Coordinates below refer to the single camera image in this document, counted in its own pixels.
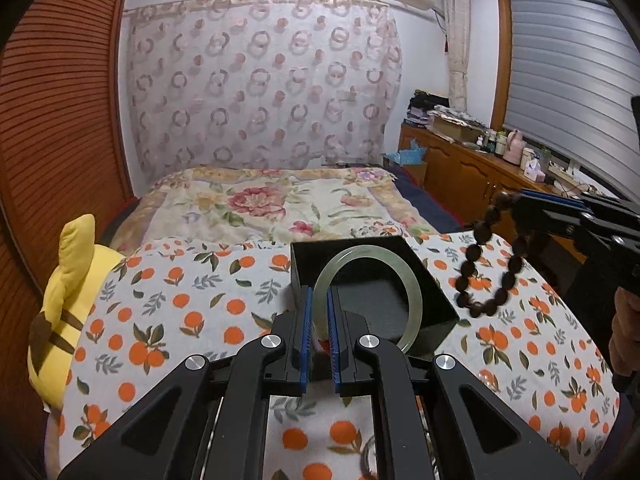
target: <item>white fabric with orange print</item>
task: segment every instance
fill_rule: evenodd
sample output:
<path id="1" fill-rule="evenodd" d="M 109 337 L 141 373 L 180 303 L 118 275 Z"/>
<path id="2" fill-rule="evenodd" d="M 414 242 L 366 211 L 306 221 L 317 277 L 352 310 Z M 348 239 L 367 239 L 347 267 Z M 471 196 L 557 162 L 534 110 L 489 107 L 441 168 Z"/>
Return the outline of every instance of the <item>white fabric with orange print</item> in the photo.
<path id="1" fill-rule="evenodd" d="M 454 303 L 453 284 L 472 235 L 425 238 L 406 241 Z M 287 244 L 164 238 L 123 260 L 107 276 L 76 349 L 60 465 L 185 357 L 235 354 L 268 331 L 276 314 L 293 308 L 288 255 Z M 490 297 L 510 255 L 501 238 L 487 244 L 471 280 L 476 299 Z M 584 473 L 616 420 L 618 394 L 602 356 L 553 290 L 528 265 L 518 278 L 495 317 L 471 319 L 457 309 L 461 320 L 438 351 L 483 378 Z M 363 456 L 375 468 L 371 437 L 366 397 L 348 402 L 324 383 L 312 384 L 303 399 L 272 397 L 263 478 L 359 480 Z"/>

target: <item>yellow pillow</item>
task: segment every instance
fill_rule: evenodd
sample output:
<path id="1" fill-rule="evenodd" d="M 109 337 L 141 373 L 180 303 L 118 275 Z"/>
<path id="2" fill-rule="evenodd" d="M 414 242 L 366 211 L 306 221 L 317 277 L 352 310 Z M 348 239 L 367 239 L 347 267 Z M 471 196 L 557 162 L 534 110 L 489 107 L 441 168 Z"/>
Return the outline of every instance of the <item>yellow pillow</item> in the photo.
<path id="1" fill-rule="evenodd" d="M 64 226 L 60 264 L 49 278 L 42 309 L 31 323 L 29 378 L 40 397 L 59 410 L 82 325 L 108 272 L 123 258 L 110 248 L 95 245 L 94 237 L 93 215 Z"/>

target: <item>tied curtain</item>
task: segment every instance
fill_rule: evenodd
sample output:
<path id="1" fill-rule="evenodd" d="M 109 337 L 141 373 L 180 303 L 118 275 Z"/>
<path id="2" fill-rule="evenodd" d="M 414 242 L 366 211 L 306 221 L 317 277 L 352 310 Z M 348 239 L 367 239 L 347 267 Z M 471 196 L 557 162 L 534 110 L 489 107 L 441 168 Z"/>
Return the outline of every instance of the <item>tied curtain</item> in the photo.
<path id="1" fill-rule="evenodd" d="M 132 11 L 127 68 L 151 184 L 199 165 L 379 155 L 402 57 L 374 0 L 187 0 Z"/>
<path id="2" fill-rule="evenodd" d="M 466 112 L 471 7 L 469 0 L 444 0 L 449 43 L 449 105 Z"/>

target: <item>open black box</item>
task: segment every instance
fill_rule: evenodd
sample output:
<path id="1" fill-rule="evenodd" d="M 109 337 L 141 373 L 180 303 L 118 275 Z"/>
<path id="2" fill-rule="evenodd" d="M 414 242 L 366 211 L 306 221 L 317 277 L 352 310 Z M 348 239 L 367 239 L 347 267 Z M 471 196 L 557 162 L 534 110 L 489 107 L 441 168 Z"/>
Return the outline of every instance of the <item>open black box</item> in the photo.
<path id="1" fill-rule="evenodd" d="M 431 358 L 436 348 L 459 321 L 456 309 L 425 269 L 420 258 L 401 236 L 322 240 L 291 244 L 291 286 L 300 307 L 301 288 L 313 288 L 324 266 L 341 251 L 359 245 L 375 245 L 400 256 L 414 272 L 422 292 L 422 323 L 408 354 Z M 387 264 L 360 258 L 346 264 L 332 281 L 343 310 L 361 314 L 370 332 L 398 342 L 408 319 L 409 304 L 404 285 Z"/>

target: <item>human hand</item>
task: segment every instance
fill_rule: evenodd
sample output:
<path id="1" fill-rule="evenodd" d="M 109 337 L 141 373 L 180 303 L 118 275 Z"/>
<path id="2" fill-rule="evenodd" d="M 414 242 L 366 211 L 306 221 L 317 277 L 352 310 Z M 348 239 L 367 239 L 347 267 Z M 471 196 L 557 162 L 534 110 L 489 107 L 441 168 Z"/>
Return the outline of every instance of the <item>human hand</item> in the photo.
<path id="1" fill-rule="evenodd" d="M 611 365 L 616 373 L 630 376 L 640 370 L 640 298 L 619 288 L 615 303 L 613 336 L 609 341 Z"/>

